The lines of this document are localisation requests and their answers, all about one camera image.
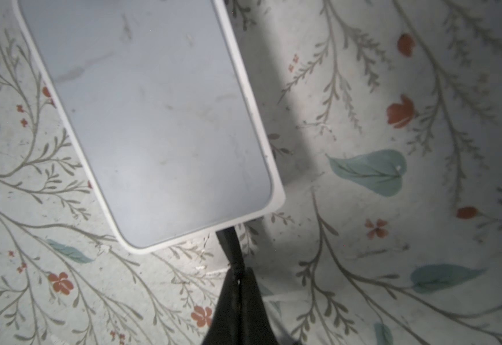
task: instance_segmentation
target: scuff mark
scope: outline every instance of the scuff mark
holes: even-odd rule
[[[234,99],[237,98],[238,95],[235,93],[227,93],[227,94],[221,94],[217,98],[215,98],[215,101],[222,101],[222,100],[227,100],[227,99]]]
[[[60,83],[64,83],[64,82],[68,82],[68,81],[77,79],[81,75],[83,75],[84,72],[86,72],[86,70],[88,68],[90,68],[92,65],[95,65],[102,60],[108,59],[111,56],[113,56],[113,52],[107,53],[107,54],[100,56],[100,57],[97,57],[95,59],[89,59],[88,61],[86,61],[86,63],[84,63],[84,65],[75,67],[72,70],[68,71],[67,73],[64,73],[64,74],[61,74],[60,76],[57,76],[56,78],[53,79],[53,82],[60,84]]]
[[[193,47],[193,37],[190,34],[186,35],[187,41],[190,43],[190,47]]]
[[[126,37],[128,37],[128,39],[130,41],[132,41],[132,30],[130,30],[130,25],[128,25],[128,19],[126,18],[126,14],[125,13],[123,13],[123,15],[122,15],[122,21],[124,23],[124,26],[123,26],[122,30],[126,34]]]

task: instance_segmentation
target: red flower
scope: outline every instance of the red flower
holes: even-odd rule
[[[46,96],[48,98],[51,97],[51,94],[49,93],[49,90],[47,89],[47,86],[42,87],[42,93],[44,94],[44,96]]]
[[[411,34],[402,34],[397,42],[397,49],[407,58],[412,56],[412,49],[416,45]]]
[[[59,277],[51,273],[47,278],[49,279],[49,281],[54,281],[53,289],[55,290],[55,292],[61,292],[65,295],[68,295],[70,293],[69,290],[73,290],[75,288],[75,286],[69,280],[67,280],[68,275],[65,272],[59,273]]]
[[[205,310],[207,313],[205,314],[205,310],[199,306],[195,306],[193,308],[195,310],[195,313],[191,313],[191,318],[195,321],[197,321],[197,327],[203,327],[205,324],[207,326],[211,327],[211,323],[213,322],[211,315],[213,314],[213,311],[211,308],[206,307]]]
[[[387,108],[387,123],[403,128],[414,118],[414,103],[406,95],[400,95],[402,104],[393,103]]]
[[[479,211],[473,207],[473,206],[466,206],[462,207],[461,209],[458,209],[458,212],[456,212],[456,216],[460,219],[471,219],[475,217]]]
[[[388,236],[389,231],[382,228],[382,226],[385,226],[387,224],[389,224],[389,223],[386,222],[385,220],[378,219],[376,222],[376,225],[377,225],[376,226],[369,219],[366,219],[366,223],[364,224],[364,226],[366,226],[369,229],[373,228],[372,231],[368,231],[366,236],[368,236],[369,239],[373,239],[374,237],[376,237],[376,235],[378,238],[384,238],[384,237]]]

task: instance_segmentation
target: green leaf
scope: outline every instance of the green leaf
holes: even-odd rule
[[[276,309],[276,311],[278,312],[278,314],[280,314],[280,317],[282,316],[282,308],[280,306],[280,302],[279,301],[270,301],[270,305]]]
[[[135,317],[137,317],[138,319],[140,320],[143,320],[144,317],[138,313],[137,311],[135,311],[133,308],[129,307],[128,305],[126,305],[126,308],[130,309],[130,311],[132,312],[132,314],[134,314]]]
[[[381,196],[392,197],[402,188],[406,159],[394,149],[382,149],[347,159],[328,156],[328,159],[331,170],[337,176],[358,183]]]
[[[259,286],[259,291],[261,296],[272,296],[274,293],[268,289],[268,287],[262,285],[257,281],[256,283]]]
[[[21,336],[18,334],[14,335],[13,337],[15,337],[15,339],[20,340],[20,341],[30,341],[34,338],[34,336],[29,338],[29,337],[24,337],[24,336]]]
[[[393,345],[393,335],[389,327],[378,322],[374,324],[373,330],[376,332],[377,345]]]
[[[65,321],[63,321],[63,320],[57,320],[57,319],[53,319],[53,318],[51,318],[51,317],[49,318],[49,321],[52,321],[54,324],[59,325],[59,326],[62,326],[62,325],[64,325],[64,324],[65,324]]]
[[[477,278],[486,270],[452,264],[426,265],[415,269],[410,275],[410,280],[414,283],[412,288],[415,292],[430,294]]]
[[[60,243],[55,242],[52,239],[48,239],[47,243],[56,251],[67,258],[77,262],[77,263],[89,263],[93,260],[82,254],[78,249],[71,246],[61,245]]]

